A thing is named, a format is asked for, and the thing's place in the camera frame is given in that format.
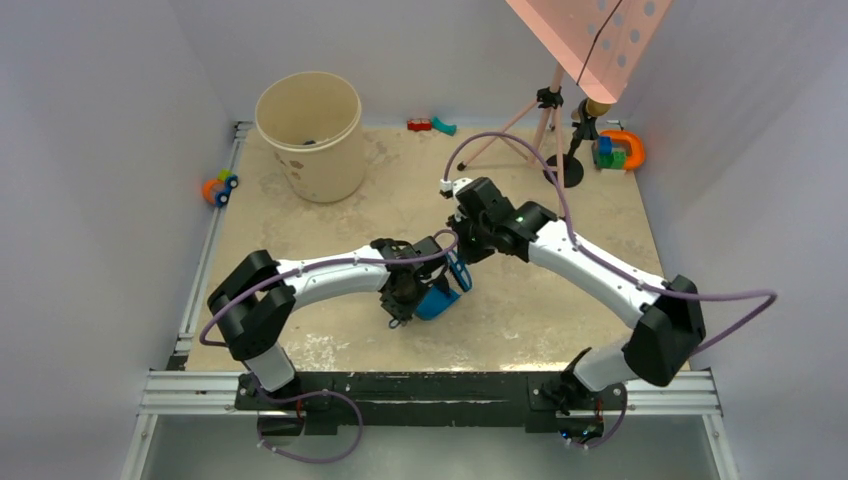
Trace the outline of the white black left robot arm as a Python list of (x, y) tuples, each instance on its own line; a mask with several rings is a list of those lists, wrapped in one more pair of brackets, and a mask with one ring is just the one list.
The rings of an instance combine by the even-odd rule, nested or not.
[(212, 314), (199, 341), (217, 346), (247, 367), (259, 395), (272, 408), (297, 399), (296, 369), (279, 342), (289, 316), (317, 302), (355, 293), (377, 293), (393, 321), (410, 320), (448, 266), (447, 250), (428, 236), (414, 244), (390, 238), (349, 253), (312, 260), (275, 260), (266, 250), (248, 254), (209, 295)]

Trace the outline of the blue plastic dustpan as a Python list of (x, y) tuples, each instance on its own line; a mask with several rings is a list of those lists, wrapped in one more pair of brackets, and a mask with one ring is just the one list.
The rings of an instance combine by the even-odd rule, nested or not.
[(465, 281), (456, 282), (447, 278), (438, 280), (407, 319), (392, 318), (388, 322), (388, 327), (395, 329), (405, 325), (411, 319), (434, 320), (446, 312), (471, 287), (472, 283)]

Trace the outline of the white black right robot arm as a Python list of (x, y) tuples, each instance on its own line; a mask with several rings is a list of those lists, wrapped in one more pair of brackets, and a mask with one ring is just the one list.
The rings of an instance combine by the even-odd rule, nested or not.
[(584, 407), (606, 387), (633, 379), (665, 387), (702, 343), (703, 314), (688, 278), (677, 276), (650, 291), (657, 276), (606, 252), (589, 257), (581, 250), (586, 240), (570, 236), (563, 218), (534, 201), (513, 206), (487, 177), (443, 180), (440, 193), (457, 203), (448, 225), (466, 263), (494, 253), (515, 256), (576, 285), (631, 329), (629, 338), (587, 348), (570, 362), (561, 381), (569, 404)]

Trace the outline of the blue hand brush black bristles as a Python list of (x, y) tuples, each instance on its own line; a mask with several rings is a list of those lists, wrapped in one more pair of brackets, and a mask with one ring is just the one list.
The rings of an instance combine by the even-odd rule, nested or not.
[(456, 250), (451, 250), (446, 259), (455, 283), (463, 293), (469, 292), (473, 288), (473, 280), (466, 263), (458, 256)]

